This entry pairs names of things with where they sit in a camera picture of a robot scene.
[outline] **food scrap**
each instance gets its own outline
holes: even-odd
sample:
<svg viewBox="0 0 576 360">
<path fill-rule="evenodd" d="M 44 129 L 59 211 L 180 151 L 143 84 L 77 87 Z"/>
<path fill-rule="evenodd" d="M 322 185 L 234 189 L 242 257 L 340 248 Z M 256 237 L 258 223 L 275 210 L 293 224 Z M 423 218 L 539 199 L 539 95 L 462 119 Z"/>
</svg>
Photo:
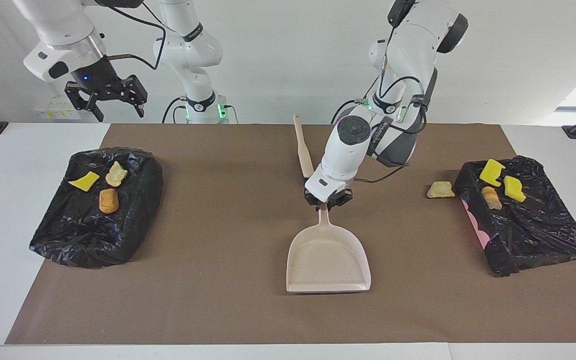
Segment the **food scrap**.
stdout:
<svg viewBox="0 0 576 360">
<path fill-rule="evenodd" d="M 490 210 L 502 209 L 501 201 L 499 200 L 499 195 L 497 194 L 497 191 L 493 187 L 490 186 L 484 187 L 483 189 L 481 189 L 481 194 L 488 205 L 488 209 Z"/>
<path fill-rule="evenodd" d="M 99 192 L 99 210 L 104 214 L 112 214 L 119 209 L 119 198 L 115 189 L 105 189 Z"/>
<path fill-rule="evenodd" d="M 122 168 L 118 161 L 115 161 L 110 167 L 110 172 L 105 176 L 105 182 L 112 187 L 119 187 L 124 178 L 128 175 L 128 170 Z"/>
<path fill-rule="evenodd" d="M 68 184 L 80 189 L 82 191 L 88 192 L 92 185 L 99 179 L 99 175 L 93 171 L 89 171 L 84 177 L 78 180 L 69 181 Z"/>
<path fill-rule="evenodd" d="M 427 196 L 429 199 L 454 198 L 453 185 L 450 181 L 435 181 L 430 186 Z"/>
<path fill-rule="evenodd" d="M 523 203 L 526 195 L 522 192 L 522 182 L 516 177 L 506 176 L 503 178 L 505 196 Z"/>
<path fill-rule="evenodd" d="M 484 170 L 479 174 L 479 178 L 493 187 L 500 187 L 501 182 L 497 179 L 501 176 L 501 169 L 505 169 L 497 160 L 489 159 L 484 166 Z"/>
</svg>

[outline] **dustpan handle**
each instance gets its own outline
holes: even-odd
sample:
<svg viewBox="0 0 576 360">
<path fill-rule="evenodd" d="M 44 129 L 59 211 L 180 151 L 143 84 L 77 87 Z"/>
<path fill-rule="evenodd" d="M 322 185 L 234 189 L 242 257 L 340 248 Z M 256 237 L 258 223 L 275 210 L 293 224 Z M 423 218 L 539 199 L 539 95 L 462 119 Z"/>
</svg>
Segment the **dustpan handle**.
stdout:
<svg viewBox="0 0 576 360">
<path fill-rule="evenodd" d="M 301 174 L 304 179 L 310 178 L 313 173 L 313 160 L 311 159 L 311 153 L 308 151 L 308 146 L 306 146 L 306 141 L 304 141 L 304 131 L 302 130 L 302 121 L 299 114 L 294 114 L 292 117 L 294 122 L 294 132 L 297 134 L 297 154 L 299 155 L 299 164 L 301 166 Z"/>
<path fill-rule="evenodd" d="M 319 225 L 330 225 L 330 217 L 327 203 L 322 203 L 319 208 Z"/>
</svg>

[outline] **white wall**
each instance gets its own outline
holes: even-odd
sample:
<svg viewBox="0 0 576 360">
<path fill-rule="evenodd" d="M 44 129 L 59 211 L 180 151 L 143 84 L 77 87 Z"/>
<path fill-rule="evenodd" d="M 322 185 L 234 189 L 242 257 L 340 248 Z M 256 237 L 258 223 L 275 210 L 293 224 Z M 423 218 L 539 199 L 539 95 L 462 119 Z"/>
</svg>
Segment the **white wall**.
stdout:
<svg viewBox="0 0 576 360">
<path fill-rule="evenodd" d="M 461 46 L 441 55 L 430 105 L 434 122 L 534 124 L 576 87 L 576 1 L 450 0 L 470 21 Z M 158 13 L 157 1 L 146 0 Z M 294 112 L 326 123 L 345 100 L 365 92 L 376 72 L 372 41 L 387 37 L 393 0 L 196 0 L 206 30 L 220 39 L 224 59 L 209 68 L 215 88 L 245 123 L 286 123 Z M 106 34 L 109 54 L 153 59 L 157 29 L 100 7 L 86 10 Z M 149 19 L 142 9 L 131 10 Z M 37 121 L 32 108 L 60 94 L 65 80 L 45 84 L 23 68 L 37 35 L 10 0 L 0 0 L 0 118 Z M 149 92 L 146 118 L 130 105 L 101 105 L 106 121 L 157 122 L 182 92 L 171 71 L 134 60 L 115 62 Z"/>
</svg>

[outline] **table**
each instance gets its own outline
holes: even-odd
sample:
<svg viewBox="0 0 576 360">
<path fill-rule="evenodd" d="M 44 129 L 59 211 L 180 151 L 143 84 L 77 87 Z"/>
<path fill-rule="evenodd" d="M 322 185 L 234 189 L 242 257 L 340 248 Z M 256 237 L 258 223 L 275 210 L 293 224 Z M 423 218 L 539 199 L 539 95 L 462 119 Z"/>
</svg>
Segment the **table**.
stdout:
<svg viewBox="0 0 576 360">
<path fill-rule="evenodd" d="M 10 246 L 23 242 L 32 234 L 61 179 L 71 154 L 98 148 L 108 130 L 107 124 L 24 124 L 14 123 L 0 136 L 0 345 L 32 285 L 42 258 L 23 247 Z M 515 151 L 537 158 L 544 167 L 560 196 L 576 219 L 576 141 L 571 141 L 559 128 L 504 126 Z M 50 157 L 38 163 L 36 154 Z M 13 177 L 11 174 L 25 173 Z M 268 357 L 270 354 L 317 355 L 339 358 L 474 359 L 482 352 L 489 359 L 505 358 L 509 354 L 530 354 L 532 358 L 576 357 L 576 344 L 357 344 L 357 345 L 233 345 L 233 346 L 68 346 L 73 356 L 89 354 L 88 358 L 105 358 L 109 354 L 121 358 L 137 358 L 159 354 L 172 358 L 179 354 L 209 358 Z M 63 346 L 0 346 L 0 358 L 15 354 L 41 358 L 68 353 Z"/>
</svg>

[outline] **black cable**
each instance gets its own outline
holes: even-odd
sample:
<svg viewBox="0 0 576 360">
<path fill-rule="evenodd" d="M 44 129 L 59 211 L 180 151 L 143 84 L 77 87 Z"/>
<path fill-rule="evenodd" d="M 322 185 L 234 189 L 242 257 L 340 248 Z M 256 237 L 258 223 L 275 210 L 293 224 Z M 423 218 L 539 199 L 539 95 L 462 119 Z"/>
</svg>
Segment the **black cable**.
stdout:
<svg viewBox="0 0 576 360">
<path fill-rule="evenodd" d="M 410 130 L 406 130 L 403 129 L 401 127 L 392 125 L 391 123 L 388 124 L 388 127 L 394 130 L 398 130 L 404 134 L 409 134 L 409 135 L 416 135 L 419 134 L 421 132 L 423 132 L 423 130 L 426 129 L 426 125 L 428 124 L 428 117 L 426 117 L 426 108 L 424 107 L 424 105 L 421 105 L 421 107 L 419 108 L 419 114 L 421 114 L 421 127 L 419 127 L 417 130 L 414 131 L 410 131 Z"/>
<path fill-rule="evenodd" d="M 235 109 L 235 107 L 233 105 L 224 105 L 223 107 L 224 107 L 224 109 L 231 109 L 232 108 L 232 111 L 235 113 L 235 122 L 237 124 L 240 123 L 240 119 L 237 117 L 237 109 Z"/>
<path fill-rule="evenodd" d="M 377 125 L 373 125 L 373 126 L 370 128 L 370 133 L 374 132 L 374 130 L 377 129 L 378 127 L 380 127 L 381 125 L 382 125 L 381 122 L 380 122 L 380 123 L 377 123 Z M 389 167 L 407 167 L 407 166 L 408 166 L 408 164 L 395 164 L 394 162 L 390 162 L 390 161 L 384 159 L 381 154 L 377 153 L 377 150 L 376 150 L 376 148 L 373 146 L 373 142 L 372 142 L 372 141 L 370 141 L 370 142 L 368 143 L 368 153 L 369 153 L 369 154 L 375 154 L 375 156 L 377 157 L 377 161 L 381 162 L 381 163 L 384 164 L 385 166 L 389 166 Z"/>
<path fill-rule="evenodd" d="M 162 60 L 162 52 L 164 51 L 164 44 L 166 44 L 166 29 L 161 26 L 161 25 L 157 25 L 157 23 L 153 23 L 153 22 L 149 22 L 146 20 L 142 20 L 141 18 L 137 18 L 135 16 L 132 16 L 131 14 L 127 14 L 119 9 L 117 9 L 116 7 L 106 4 L 105 0 L 94 0 L 97 4 L 103 6 L 103 7 L 107 7 L 108 9 L 116 12 L 117 14 L 121 14 L 122 16 L 125 16 L 126 18 L 130 19 L 130 20 L 134 20 L 137 23 L 141 23 L 144 25 L 148 25 L 150 27 L 154 27 L 154 28 L 158 28 L 161 29 L 161 32 L 163 33 L 163 36 L 161 37 L 161 45 L 159 46 L 159 53 L 157 55 L 157 61 L 155 62 L 155 64 L 151 64 L 148 61 L 142 59 L 141 57 L 137 56 L 137 55 L 133 55 L 133 54 L 121 54 L 121 55 L 111 55 L 108 56 L 108 60 L 120 60 L 120 59 L 137 59 L 140 62 L 146 64 L 147 66 L 149 66 L 149 68 L 151 68 L 152 70 L 157 70 L 157 68 L 160 66 L 160 61 Z"/>
<path fill-rule="evenodd" d="M 163 22 L 160 20 L 160 18 L 158 18 L 157 15 L 153 12 L 153 10 L 151 10 L 151 8 L 150 8 L 148 5 L 146 5 L 145 2 L 142 2 L 141 4 L 143 5 L 144 8 L 146 8 L 146 10 L 148 10 L 148 12 L 152 15 L 152 17 L 155 18 L 155 20 L 162 25 L 162 27 L 170 30 L 171 32 L 174 32 L 174 31 L 175 31 L 175 30 L 171 29 L 170 27 L 168 27 L 168 25 L 166 25 L 165 23 L 163 23 Z"/>
<path fill-rule="evenodd" d="M 393 34 L 395 34 L 395 27 L 390 30 L 390 36 L 388 36 L 388 42 L 386 43 L 386 50 L 383 53 L 383 61 L 381 65 L 381 80 L 379 82 L 379 93 L 382 93 L 382 88 L 384 87 L 384 74 L 386 73 L 386 66 L 384 66 L 384 61 L 388 60 L 388 46 L 391 45 L 391 40 L 393 39 Z"/>
<path fill-rule="evenodd" d="M 176 113 L 177 109 L 186 109 L 186 107 L 184 105 L 179 105 L 178 107 L 175 107 L 174 109 L 172 109 L 172 123 L 173 124 L 177 123 L 177 121 L 175 120 L 175 113 Z"/>
<path fill-rule="evenodd" d="M 164 116 L 161 118 L 161 123 L 162 123 L 162 124 L 165 124 L 165 123 L 166 123 L 166 116 L 168 115 L 168 112 L 170 111 L 170 108 L 172 108 L 172 106 L 173 106 L 176 102 L 178 102 L 178 101 L 180 101 L 180 100 L 182 100 L 182 98 L 176 97 L 176 98 L 174 98 L 174 100 L 172 100 L 172 101 L 168 104 L 168 106 L 166 107 L 166 111 L 164 111 Z"/>
<path fill-rule="evenodd" d="M 393 176 L 395 173 L 397 173 L 398 171 L 400 171 L 402 169 L 404 169 L 404 166 L 400 166 L 400 167 L 396 168 L 395 170 L 393 170 L 388 175 L 386 175 L 384 177 L 380 177 L 377 180 L 366 180 L 365 178 L 358 178 L 358 177 L 355 177 L 354 180 L 355 180 L 355 182 L 358 182 L 358 183 L 377 184 L 379 182 L 382 182 L 383 180 L 390 178 L 391 176 Z"/>
<path fill-rule="evenodd" d="M 384 92 L 382 94 L 381 89 L 379 90 L 379 97 L 383 98 L 384 96 L 388 95 L 388 92 L 391 91 L 391 89 L 397 85 L 399 82 L 403 82 L 404 80 L 414 80 L 416 81 L 417 84 L 421 85 L 421 80 L 419 80 L 418 78 L 414 77 L 414 76 L 404 76 L 404 77 L 400 77 L 397 80 L 395 80 L 395 82 L 393 82 L 390 86 L 388 86 L 388 88 L 386 89 L 386 92 Z"/>
<path fill-rule="evenodd" d="M 375 84 L 377 84 L 377 80 L 379 80 L 379 75 L 377 75 L 377 77 L 374 78 L 374 81 L 372 82 L 372 85 L 370 85 L 370 87 L 368 88 L 368 90 L 366 90 L 366 93 L 363 94 L 363 98 L 365 99 L 366 96 L 368 96 L 368 93 L 370 93 L 370 91 L 373 89 L 373 87 L 375 86 Z"/>
<path fill-rule="evenodd" d="M 339 115 L 339 112 L 346 106 L 349 104 L 353 104 L 355 101 L 354 100 L 348 100 L 346 102 L 344 102 L 343 104 L 341 104 L 341 106 L 339 106 L 339 109 L 336 110 L 336 112 L 334 112 L 334 115 L 332 116 L 332 120 L 330 120 L 330 125 L 333 125 L 335 123 L 335 119 L 337 118 L 337 116 Z"/>
</svg>

